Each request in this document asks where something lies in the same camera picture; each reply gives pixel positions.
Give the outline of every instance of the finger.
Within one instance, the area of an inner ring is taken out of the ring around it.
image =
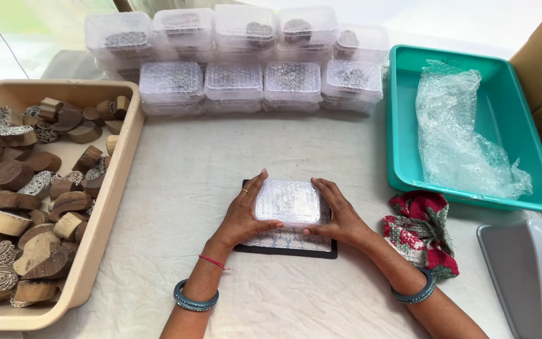
[[[333,181],[329,181],[329,180],[325,180],[325,179],[322,179],[322,178],[319,178],[319,181],[324,184],[325,186],[327,186],[330,190],[332,190],[332,193],[334,193],[334,195],[337,197],[337,198],[342,198],[344,199],[344,196],[342,195],[342,192],[340,192],[340,189],[338,188],[338,185],[336,185],[335,182]]]
[[[254,200],[257,199],[258,193],[261,191],[261,187],[263,187],[263,182],[268,177],[269,173],[267,173],[267,170],[263,168],[262,172],[253,179],[252,184],[248,189],[248,193],[246,193],[246,195],[242,199],[244,205],[249,207],[252,207],[254,205]]]
[[[335,209],[336,203],[338,202],[338,197],[332,192],[332,190],[324,185],[320,179],[311,178],[311,182],[316,188],[319,189],[321,195],[325,198],[327,204],[329,204],[329,207]]]
[[[329,236],[329,227],[330,224],[307,226],[302,230],[302,234]]]
[[[248,194],[248,192],[250,191],[250,188],[252,187],[252,184],[254,184],[254,182],[263,174],[263,173],[267,173],[267,169],[263,168],[263,170],[261,171],[260,174],[258,174],[256,177],[250,179],[245,185],[244,187],[242,188],[242,190],[240,191],[240,193],[238,194],[238,198],[243,198],[246,196],[246,194]]]
[[[257,232],[265,232],[266,230],[274,230],[281,227],[284,227],[284,223],[279,220],[257,221]]]

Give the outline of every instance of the bubble-wrapped box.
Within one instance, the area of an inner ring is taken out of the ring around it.
[[[215,53],[215,12],[210,8],[156,12],[150,42],[160,61],[210,62]]]
[[[195,62],[154,62],[141,67],[139,93],[148,115],[203,112],[204,77]]]
[[[254,218],[279,220],[286,227],[304,228],[322,221],[324,202],[310,182],[266,180],[254,203]]]
[[[347,25],[342,27],[333,46],[336,59],[372,63],[388,61],[388,33],[383,27]]]
[[[338,21],[331,7],[285,8],[278,13],[281,61],[323,62],[331,57]]]
[[[374,63],[332,59],[321,79],[324,108],[369,113],[382,100],[382,72]]]
[[[264,108],[314,112],[321,101],[321,69],[310,62],[270,62],[264,76]]]
[[[148,41],[150,17],[142,12],[94,14],[85,18],[85,45],[104,71],[139,69],[155,61]]]
[[[255,63],[209,64],[204,95],[206,113],[258,112],[263,98],[263,69]]]
[[[268,62],[274,56],[277,20],[270,8],[215,6],[217,57],[224,62]]]

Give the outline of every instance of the white tablecloth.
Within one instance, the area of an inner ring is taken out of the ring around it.
[[[363,220],[381,231],[393,213],[385,113],[349,119],[277,113],[148,119],[92,295],[28,338],[155,338],[242,179],[337,182]],[[482,258],[476,228],[524,217],[452,204],[448,230],[460,276],[439,286],[492,338],[511,337]],[[338,259],[233,253],[207,338],[417,338],[426,333],[390,296],[357,249]]]

